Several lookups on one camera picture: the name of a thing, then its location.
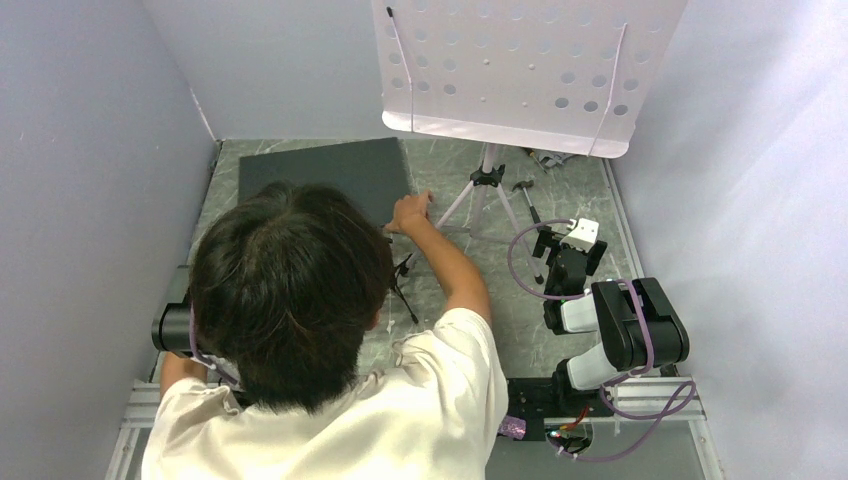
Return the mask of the black mini tripod mic stand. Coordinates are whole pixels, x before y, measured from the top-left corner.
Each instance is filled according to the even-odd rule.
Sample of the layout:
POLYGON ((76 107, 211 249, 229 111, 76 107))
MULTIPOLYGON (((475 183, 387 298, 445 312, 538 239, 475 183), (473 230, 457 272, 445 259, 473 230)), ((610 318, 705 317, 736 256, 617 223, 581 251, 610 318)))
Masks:
POLYGON ((416 315, 414 309, 410 305, 410 302, 408 301, 406 295, 404 294, 403 288, 402 288, 402 285, 401 285, 402 280, 405 279, 408 276, 408 274, 409 274, 409 272, 412 268, 412 257, 413 257, 413 254, 414 254, 414 250, 412 248, 412 242, 410 240, 401 240, 400 242, 396 242, 395 234, 389 232, 385 228, 382 228, 381 232, 386 237, 386 240, 387 240, 390 247, 394 248, 397 245, 400 245, 401 250, 404 253, 404 256, 400 260, 398 260, 393 266, 392 279, 391 279, 391 283, 390 283, 390 291, 405 306, 405 308, 406 308, 406 310, 409 314, 409 317, 410 317, 412 324, 415 325, 415 326, 419 326, 420 325, 419 317, 416 315))

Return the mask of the claw hammer with black grip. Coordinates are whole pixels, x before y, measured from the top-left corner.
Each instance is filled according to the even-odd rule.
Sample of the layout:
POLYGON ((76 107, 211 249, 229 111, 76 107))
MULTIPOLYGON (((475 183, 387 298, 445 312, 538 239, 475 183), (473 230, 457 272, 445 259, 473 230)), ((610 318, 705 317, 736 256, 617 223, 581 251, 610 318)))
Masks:
POLYGON ((520 191, 523 194, 531 219, 533 220, 533 223, 536 224, 541 222, 541 218, 529 194, 529 190, 534 185, 535 181, 533 179, 521 180, 513 185, 512 191, 520 191))

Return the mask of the person's right forearm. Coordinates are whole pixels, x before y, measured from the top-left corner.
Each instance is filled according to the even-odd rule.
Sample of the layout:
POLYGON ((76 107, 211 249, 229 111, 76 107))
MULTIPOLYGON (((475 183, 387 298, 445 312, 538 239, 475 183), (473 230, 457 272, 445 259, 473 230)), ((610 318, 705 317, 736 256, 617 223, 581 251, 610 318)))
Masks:
POLYGON ((434 272, 446 297, 445 310, 469 310, 492 326, 489 289, 472 260, 423 217, 414 217, 403 231, 434 272))

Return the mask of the person's cream t-shirt torso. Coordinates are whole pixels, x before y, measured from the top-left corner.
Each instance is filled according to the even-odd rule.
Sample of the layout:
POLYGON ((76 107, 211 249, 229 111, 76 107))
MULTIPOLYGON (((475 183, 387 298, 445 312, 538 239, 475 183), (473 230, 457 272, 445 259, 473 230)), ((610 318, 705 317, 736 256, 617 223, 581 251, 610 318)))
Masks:
POLYGON ((310 414, 240 408, 197 379, 164 395, 145 479, 482 479, 508 406, 490 326, 463 308, 394 345, 376 370, 310 414))

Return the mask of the aluminium table edge rail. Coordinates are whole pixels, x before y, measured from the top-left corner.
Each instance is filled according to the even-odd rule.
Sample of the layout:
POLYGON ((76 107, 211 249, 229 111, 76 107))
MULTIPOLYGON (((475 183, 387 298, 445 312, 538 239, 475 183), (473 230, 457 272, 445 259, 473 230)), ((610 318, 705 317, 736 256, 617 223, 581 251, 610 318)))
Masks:
POLYGON ((611 161, 603 158, 601 160, 603 175, 607 187, 610 191, 612 201, 615 206, 615 217, 618 225, 619 235, 621 237, 626 258, 631 267, 631 275, 633 278, 641 278, 644 276, 644 269, 639 258, 639 253, 634 242, 630 224, 626 215, 624 202, 614 176, 611 161))

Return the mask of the purple glitter microphone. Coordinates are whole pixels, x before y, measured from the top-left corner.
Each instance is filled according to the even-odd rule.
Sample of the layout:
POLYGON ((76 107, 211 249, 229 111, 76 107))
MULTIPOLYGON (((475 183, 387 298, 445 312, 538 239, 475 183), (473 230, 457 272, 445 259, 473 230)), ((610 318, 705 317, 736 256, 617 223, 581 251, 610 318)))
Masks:
POLYGON ((512 440, 521 441, 527 433, 527 422, 518 417, 506 415, 501 421, 497 429, 497 434, 510 438, 512 440))

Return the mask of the person's right hand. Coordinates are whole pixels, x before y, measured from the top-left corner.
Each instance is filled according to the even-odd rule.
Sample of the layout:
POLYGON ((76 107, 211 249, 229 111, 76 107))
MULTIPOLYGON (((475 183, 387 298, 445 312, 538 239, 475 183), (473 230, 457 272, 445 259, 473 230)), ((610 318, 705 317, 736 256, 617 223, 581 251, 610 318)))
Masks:
POLYGON ((423 221, 429 222, 429 206, 432 201, 431 190, 404 196, 395 202, 392 219, 383 229, 390 233, 408 234, 414 225, 423 221))

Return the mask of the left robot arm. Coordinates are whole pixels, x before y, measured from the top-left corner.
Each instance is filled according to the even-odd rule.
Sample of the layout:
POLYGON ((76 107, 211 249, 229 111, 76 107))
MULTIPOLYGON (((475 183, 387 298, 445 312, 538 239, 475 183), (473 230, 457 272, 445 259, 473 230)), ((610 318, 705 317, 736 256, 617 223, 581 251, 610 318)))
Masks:
POLYGON ((190 345, 190 302, 188 296, 190 267, 176 267, 158 313, 151 324, 151 340, 159 352, 172 352, 179 357, 192 357, 190 345))

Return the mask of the pink music stand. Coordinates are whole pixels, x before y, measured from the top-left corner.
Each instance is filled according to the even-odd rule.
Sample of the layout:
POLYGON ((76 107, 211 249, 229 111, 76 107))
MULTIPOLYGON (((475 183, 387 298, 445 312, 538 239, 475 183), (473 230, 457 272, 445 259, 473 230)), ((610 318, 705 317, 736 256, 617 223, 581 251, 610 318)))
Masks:
POLYGON ((382 121, 395 131, 614 159, 682 1, 375 1, 382 121))

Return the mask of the dark network switch box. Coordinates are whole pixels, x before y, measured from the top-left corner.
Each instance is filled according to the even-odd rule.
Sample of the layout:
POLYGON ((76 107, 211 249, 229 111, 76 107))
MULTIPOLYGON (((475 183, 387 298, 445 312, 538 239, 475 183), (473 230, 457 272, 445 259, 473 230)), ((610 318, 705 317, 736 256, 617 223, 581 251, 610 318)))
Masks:
POLYGON ((276 181, 332 186, 378 226, 388 223, 395 202, 411 193, 405 153, 393 137, 244 156, 238 202, 276 181))

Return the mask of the aluminium front frame rail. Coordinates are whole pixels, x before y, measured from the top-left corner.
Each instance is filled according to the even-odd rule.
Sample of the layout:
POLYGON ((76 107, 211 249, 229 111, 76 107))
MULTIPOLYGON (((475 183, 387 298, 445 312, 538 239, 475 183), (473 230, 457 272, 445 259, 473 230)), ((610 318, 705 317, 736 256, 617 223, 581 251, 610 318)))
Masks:
MULTIPOLYGON (((707 419, 700 397, 691 392, 684 377, 631 378, 616 386, 607 387, 608 403, 618 409, 607 421, 625 421, 626 414, 653 421, 655 415, 668 409, 669 421, 704 421, 707 419)), ((150 428, 160 401, 160 386, 135 381, 125 410, 123 428, 150 428)))

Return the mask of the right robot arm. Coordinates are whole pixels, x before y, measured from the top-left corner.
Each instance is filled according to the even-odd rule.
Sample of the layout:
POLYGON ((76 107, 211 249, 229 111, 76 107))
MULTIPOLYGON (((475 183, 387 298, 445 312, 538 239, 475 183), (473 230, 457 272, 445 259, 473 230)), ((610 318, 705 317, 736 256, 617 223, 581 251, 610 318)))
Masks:
POLYGON ((600 340, 585 353, 560 362, 555 391, 573 396, 629 375, 640 375, 686 360, 688 333, 655 278, 589 283, 607 244, 598 225, 581 219, 568 233, 548 225, 537 228, 532 255, 548 267, 544 286, 545 325, 556 335, 597 333, 600 340))

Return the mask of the person's left hand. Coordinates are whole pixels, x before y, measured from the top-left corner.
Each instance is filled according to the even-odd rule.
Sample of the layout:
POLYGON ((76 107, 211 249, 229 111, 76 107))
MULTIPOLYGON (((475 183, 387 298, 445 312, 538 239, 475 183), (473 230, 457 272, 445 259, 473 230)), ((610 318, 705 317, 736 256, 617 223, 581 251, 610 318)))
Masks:
POLYGON ((164 397, 168 390, 181 380, 194 378, 206 383, 207 376, 208 369, 206 366, 191 358, 183 358, 172 352, 167 352, 162 361, 160 396, 164 397))

